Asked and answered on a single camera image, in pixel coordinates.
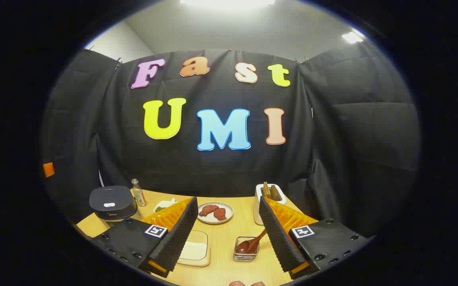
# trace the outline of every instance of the table surface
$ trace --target table surface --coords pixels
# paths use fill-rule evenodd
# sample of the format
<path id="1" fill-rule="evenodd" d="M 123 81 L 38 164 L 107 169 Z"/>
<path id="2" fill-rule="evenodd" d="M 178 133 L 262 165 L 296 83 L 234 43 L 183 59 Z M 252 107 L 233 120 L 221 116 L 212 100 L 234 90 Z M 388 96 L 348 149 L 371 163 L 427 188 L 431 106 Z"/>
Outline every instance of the table surface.
<path id="1" fill-rule="evenodd" d="M 144 190 L 147 206 L 138 207 L 142 217 L 153 214 L 153 209 L 160 201 L 182 201 L 189 198 L 184 195 L 173 195 Z M 242 281 L 251 285 L 262 281 L 267 286 L 276 286 L 292 281 L 288 272 L 283 272 L 273 251 L 268 235 L 260 241 L 259 254 L 251 262 L 233 260 L 234 244 L 238 236 L 258 236 L 264 226 L 254 222 L 254 197 L 198 197 L 198 205 L 209 201 L 220 201 L 230 205 L 234 214 L 229 221 L 222 224 L 207 224 L 196 219 L 192 230 L 208 234 L 208 247 L 211 249 L 210 264 L 205 267 L 193 267 L 176 264 L 174 271 L 167 278 L 159 277 L 181 286 L 228 286 L 232 281 Z M 300 211 L 289 198 L 286 206 Z M 78 227 L 88 236 L 96 237 L 109 227 L 92 213 L 78 223 Z"/>

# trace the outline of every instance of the spoon handle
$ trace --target spoon handle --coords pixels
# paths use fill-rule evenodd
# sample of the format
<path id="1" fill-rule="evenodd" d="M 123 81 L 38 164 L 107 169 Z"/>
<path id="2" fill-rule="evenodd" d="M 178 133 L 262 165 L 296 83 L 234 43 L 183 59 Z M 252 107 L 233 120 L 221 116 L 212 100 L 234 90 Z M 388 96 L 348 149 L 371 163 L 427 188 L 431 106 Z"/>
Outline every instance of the spoon handle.
<path id="1" fill-rule="evenodd" d="M 260 239 L 266 234 L 266 230 L 263 230 L 262 233 L 256 237 L 255 239 L 252 239 L 252 243 L 248 246 L 250 248 L 253 244 L 259 243 Z"/>

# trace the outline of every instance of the peach letter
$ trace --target peach letter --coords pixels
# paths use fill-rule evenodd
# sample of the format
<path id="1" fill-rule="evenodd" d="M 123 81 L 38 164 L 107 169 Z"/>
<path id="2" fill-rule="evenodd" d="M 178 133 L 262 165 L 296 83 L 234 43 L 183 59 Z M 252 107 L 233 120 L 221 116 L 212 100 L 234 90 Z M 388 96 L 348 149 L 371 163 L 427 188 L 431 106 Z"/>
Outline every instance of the peach letter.
<path id="1" fill-rule="evenodd" d="M 181 76 L 191 76 L 194 74 L 201 75 L 210 71 L 208 59 L 203 56 L 189 58 L 183 65 L 184 67 L 180 71 Z"/>
<path id="2" fill-rule="evenodd" d="M 268 126 L 270 135 L 266 138 L 268 145 L 280 145 L 285 143 L 285 137 L 282 135 L 282 114 L 281 108 L 266 108 L 264 113 L 268 116 Z"/>
<path id="3" fill-rule="evenodd" d="M 258 75 L 254 73 L 254 71 L 256 71 L 256 67 L 254 67 L 253 64 L 237 63 L 236 71 L 237 73 L 235 73 L 234 76 L 236 76 L 236 79 L 242 83 L 255 83 L 258 81 Z"/>

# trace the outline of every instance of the black rice cooker lid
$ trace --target black rice cooker lid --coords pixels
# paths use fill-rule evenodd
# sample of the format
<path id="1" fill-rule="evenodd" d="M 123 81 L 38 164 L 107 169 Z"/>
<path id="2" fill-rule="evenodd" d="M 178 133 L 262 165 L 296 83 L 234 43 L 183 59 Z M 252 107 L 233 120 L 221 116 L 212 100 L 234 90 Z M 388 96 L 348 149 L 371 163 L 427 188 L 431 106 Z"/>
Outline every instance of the black rice cooker lid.
<path id="1" fill-rule="evenodd" d="M 135 214 L 137 203 L 125 186 L 96 188 L 89 196 L 89 205 L 96 216 L 106 220 L 124 219 Z"/>

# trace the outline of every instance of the black curtain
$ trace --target black curtain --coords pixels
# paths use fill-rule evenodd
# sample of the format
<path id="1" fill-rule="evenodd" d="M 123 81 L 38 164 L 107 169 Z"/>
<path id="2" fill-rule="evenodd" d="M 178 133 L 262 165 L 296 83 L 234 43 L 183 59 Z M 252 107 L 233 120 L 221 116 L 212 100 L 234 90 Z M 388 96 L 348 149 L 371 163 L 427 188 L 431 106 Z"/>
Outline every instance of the black curtain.
<path id="1" fill-rule="evenodd" d="M 93 54 L 83 51 L 71 66 L 89 65 Z M 208 58 L 210 71 L 181 76 L 183 62 L 195 56 Z M 138 64 L 161 58 L 165 65 L 149 85 L 131 89 Z M 236 80 L 240 62 L 256 67 L 256 83 Z M 274 64 L 289 70 L 290 86 L 273 82 L 268 66 Z M 105 185 L 130 186 L 137 178 L 145 189 L 201 197 L 249 197 L 257 184 L 277 183 L 307 215 L 338 219 L 364 236 L 391 219 L 411 187 L 419 152 L 416 109 L 393 65 L 365 44 L 301 64 L 208 49 L 158 54 L 115 67 L 106 57 L 90 76 L 69 68 L 47 109 L 44 162 L 65 170 L 48 178 L 49 190 L 73 220 L 91 213 L 87 198 L 99 184 L 98 170 Z M 161 100 L 158 125 L 167 127 L 171 98 L 186 99 L 180 131 L 170 139 L 150 138 L 142 105 Z M 282 145 L 265 142 L 264 109 L 269 107 L 285 111 Z M 250 149 L 215 144 L 212 151 L 199 151 L 196 113 L 214 109 L 225 122 L 236 108 L 250 112 Z"/>

